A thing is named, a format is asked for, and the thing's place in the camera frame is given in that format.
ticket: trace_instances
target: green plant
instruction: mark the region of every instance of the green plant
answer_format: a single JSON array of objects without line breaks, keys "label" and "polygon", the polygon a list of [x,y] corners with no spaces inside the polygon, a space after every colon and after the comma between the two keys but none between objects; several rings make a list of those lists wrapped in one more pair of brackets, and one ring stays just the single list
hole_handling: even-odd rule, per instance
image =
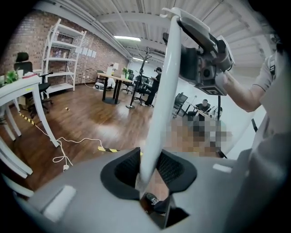
[{"label": "green plant", "polygon": [[8,71],[6,73],[6,80],[5,82],[6,83],[12,83],[12,82],[15,82],[16,80],[18,80],[18,74],[16,71]]},{"label": "green plant", "polygon": [[128,72],[127,68],[126,68],[126,67],[123,67],[123,68],[122,68],[122,72],[126,75],[127,72]]}]

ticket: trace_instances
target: brick wall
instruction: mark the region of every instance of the brick wall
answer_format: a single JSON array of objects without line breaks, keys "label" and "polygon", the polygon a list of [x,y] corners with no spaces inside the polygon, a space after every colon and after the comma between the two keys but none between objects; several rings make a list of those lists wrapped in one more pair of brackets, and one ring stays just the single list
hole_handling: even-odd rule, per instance
[{"label": "brick wall", "polygon": [[[29,60],[33,64],[33,69],[41,69],[42,54],[47,34],[50,27],[54,25],[58,19],[59,17],[54,14],[39,10],[34,10],[29,13],[15,30],[10,43],[7,45],[6,51],[0,61],[0,75],[5,74],[9,70],[13,70],[13,64],[15,63],[18,52],[27,52],[30,56]],[[85,31],[81,26],[66,19],[62,19],[61,24],[74,28],[77,31]],[[58,40],[72,43],[69,37],[62,35],[58,36]],[[73,43],[79,45],[80,39],[76,38]],[[116,74],[121,74],[121,69],[128,64],[128,60],[122,54],[89,31],[87,31],[83,41],[83,47],[96,51],[97,55],[96,58],[93,58],[79,54],[76,84],[82,83],[83,74],[89,76],[90,79],[87,82],[95,81],[96,71],[106,71],[110,62],[119,63],[119,70],[115,72]],[[62,53],[67,53],[66,57],[74,58],[76,56],[74,52],[71,52],[69,56],[68,50],[61,50]],[[49,71],[65,71],[66,64],[66,62],[50,61]],[[69,63],[71,71],[73,71],[73,65],[73,62]],[[52,84],[63,83],[65,82],[65,77],[52,77],[49,78],[49,82]]]}]

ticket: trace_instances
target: person sitting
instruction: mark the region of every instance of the person sitting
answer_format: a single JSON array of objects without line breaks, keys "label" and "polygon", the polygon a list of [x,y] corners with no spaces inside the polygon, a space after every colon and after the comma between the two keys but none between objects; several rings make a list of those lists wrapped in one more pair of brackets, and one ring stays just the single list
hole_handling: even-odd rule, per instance
[{"label": "person sitting", "polygon": [[160,67],[157,67],[155,69],[155,72],[158,73],[158,75],[154,78],[151,77],[151,79],[154,80],[153,82],[153,86],[150,89],[150,94],[147,97],[147,101],[145,103],[142,103],[142,106],[151,106],[154,98],[155,98],[155,94],[157,93],[158,89],[159,89],[159,85],[160,85],[160,79],[161,79],[161,75],[162,75],[162,69]]},{"label": "person sitting", "polygon": [[[114,63],[110,62],[109,66],[113,67]],[[107,89],[114,89],[115,88],[115,81],[113,78],[108,78],[107,80]]]},{"label": "person sitting", "polygon": [[[204,99],[202,103],[196,104],[195,106],[196,106],[195,109],[203,112],[206,112],[210,108],[210,104],[208,103],[207,99]],[[198,111],[189,111],[187,115],[193,117],[197,114],[197,112]],[[199,121],[204,121],[204,116],[202,116],[201,114],[199,114]]]}]

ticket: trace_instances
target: wooden floor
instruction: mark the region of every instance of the wooden floor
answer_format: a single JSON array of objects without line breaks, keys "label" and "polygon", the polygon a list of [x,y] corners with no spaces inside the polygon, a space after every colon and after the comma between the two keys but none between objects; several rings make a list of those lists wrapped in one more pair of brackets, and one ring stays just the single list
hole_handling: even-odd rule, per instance
[{"label": "wooden floor", "polygon": [[[125,91],[120,92],[119,105],[105,104],[101,101],[102,94],[103,92],[86,86],[76,86],[75,91],[52,96],[54,104],[49,107],[50,112],[46,114],[46,118],[54,136],[73,141],[80,141],[84,137],[100,139],[103,147],[119,150],[134,147],[143,149],[154,108],[140,106],[139,102],[135,101],[133,105],[136,108],[127,109],[125,105],[130,103],[132,95],[127,95]],[[25,179],[25,184],[35,191],[62,173],[65,161],[53,163],[54,157],[62,156],[60,147],[55,148],[46,135],[20,117],[15,107],[11,111],[22,136],[12,142],[3,127],[0,127],[0,134],[14,153],[32,168],[33,173]],[[28,112],[21,112],[29,117]],[[43,129],[37,116],[34,122]],[[181,117],[172,121],[166,147],[175,151],[200,152],[199,155],[216,156],[211,148],[203,148],[203,153],[199,147],[199,141],[203,139],[198,139],[196,144],[193,143],[193,134],[185,129],[181,122]],[[63,141],[62,144],[73,164],[104,154],[98,151],[100,143],[97,141],[86,140],[79,144]],[[152,192],[159,198],[164,199],[167,196],[166,186],[157,174],[151,184]]]}]

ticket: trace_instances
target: ceiling light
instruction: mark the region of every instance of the ceiling light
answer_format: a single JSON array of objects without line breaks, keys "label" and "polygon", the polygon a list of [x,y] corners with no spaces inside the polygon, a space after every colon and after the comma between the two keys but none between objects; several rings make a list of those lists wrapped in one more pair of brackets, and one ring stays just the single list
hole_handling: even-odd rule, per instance
[{"label": "ceiling light", "polygon": [[115,35],[114,37],[117,38],[117,39],[125,39],[125,40],[132,40],[132,41],[140,41],[140,38],[130,37],[130,36]]},{"label": "ceiling light", "polygon": [[133,59],[137,60],[137,61],[143,61],[142,59],[139,59],[139,58],[136,58],[136,57],[133,57]]}]

